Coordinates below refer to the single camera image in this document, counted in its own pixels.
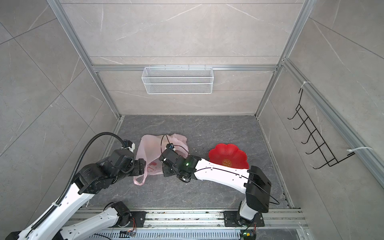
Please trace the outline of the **pink plastic bag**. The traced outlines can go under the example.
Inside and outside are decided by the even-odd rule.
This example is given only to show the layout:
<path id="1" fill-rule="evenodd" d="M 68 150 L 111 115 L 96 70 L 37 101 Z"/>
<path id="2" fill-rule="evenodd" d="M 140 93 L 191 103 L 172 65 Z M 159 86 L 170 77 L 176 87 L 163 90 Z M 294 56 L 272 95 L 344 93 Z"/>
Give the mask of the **pink plastic bag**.
<path id="1" fill-rule="evenodd" d="M 187 138 L 183 135 L 144 135 L 141 138 L 136 159 L 144 159 L 146 161 L 146 170 L 142 176 L 134 177 L 133 183 L 135 185 L 144 185 L 147 176 L 163 174 L 162 163 L 159 161 L 159 158 L 169 143 L 176 146 L 176 152 L 178 154 L 184 158 L 187 157 L 189 148 Z"/>

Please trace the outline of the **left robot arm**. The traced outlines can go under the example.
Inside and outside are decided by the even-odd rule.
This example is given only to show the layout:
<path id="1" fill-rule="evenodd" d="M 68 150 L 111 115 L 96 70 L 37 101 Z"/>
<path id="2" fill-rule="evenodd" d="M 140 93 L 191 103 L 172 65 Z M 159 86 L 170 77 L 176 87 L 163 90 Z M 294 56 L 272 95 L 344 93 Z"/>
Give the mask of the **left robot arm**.
<path id="1" fill-rule="evenodd" d="M 70 187 L 26 229 L 10 233 L 8 240 L 84 240 L 109 227 L 135 226 L 131 211 L 123 202 L 108 204 L 100 214 L 74 226 L 65 226 L 67 221 L 87 201 L 101 190 L 125 177 L 144 173 L 146 162 L 135 159 L 129 149 L 119 149 L 93 164 L 84 166 L 71 180 Z"/>

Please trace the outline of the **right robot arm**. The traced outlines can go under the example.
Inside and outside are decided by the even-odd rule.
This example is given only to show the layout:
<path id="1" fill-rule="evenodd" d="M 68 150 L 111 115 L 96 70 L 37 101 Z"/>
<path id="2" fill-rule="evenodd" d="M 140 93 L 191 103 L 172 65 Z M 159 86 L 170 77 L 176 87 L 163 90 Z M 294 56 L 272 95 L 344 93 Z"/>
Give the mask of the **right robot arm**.
<path id="1" fill-rule="evenodd" d="M 258 213 L 269 211 L 272 184 L 262 170 L 256 166 L 250 169 L 233 169 L 214 164 L 197 156 L 184 158 L 172 149 L 164 150 L 159 161 L 164 177 L 176 176 L 180 181 L 211 181 L 233 188 L 245 195 L 238 216 L 241 220 L 252 221 Z"/>

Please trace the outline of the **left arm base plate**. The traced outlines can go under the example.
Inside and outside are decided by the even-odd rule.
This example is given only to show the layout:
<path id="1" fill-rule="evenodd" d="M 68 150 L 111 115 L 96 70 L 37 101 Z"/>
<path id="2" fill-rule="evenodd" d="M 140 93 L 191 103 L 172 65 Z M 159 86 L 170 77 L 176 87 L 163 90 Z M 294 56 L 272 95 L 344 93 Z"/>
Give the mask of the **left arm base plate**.
<path id="1" fill-rule="evenodd" d="M 117 226 L 120 228 L 142 228 L 146 219 L 147 212 L 145 211 L 133 211 L 129 214 L 123 214 L 119 217 Z"/>

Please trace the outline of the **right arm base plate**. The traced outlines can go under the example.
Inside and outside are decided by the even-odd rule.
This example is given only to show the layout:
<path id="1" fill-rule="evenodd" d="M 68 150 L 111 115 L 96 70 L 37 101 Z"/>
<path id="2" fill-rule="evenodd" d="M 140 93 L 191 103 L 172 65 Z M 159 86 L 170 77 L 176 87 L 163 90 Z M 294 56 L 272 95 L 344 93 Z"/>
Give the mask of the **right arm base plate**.
<path id="1" fill-rule="evenodd" d="M 264 227 L 265 222 L 261 213 L 256 213 L 253 219 L 247 220 L 236 211 L 224 211 L 225 227 Z"/>

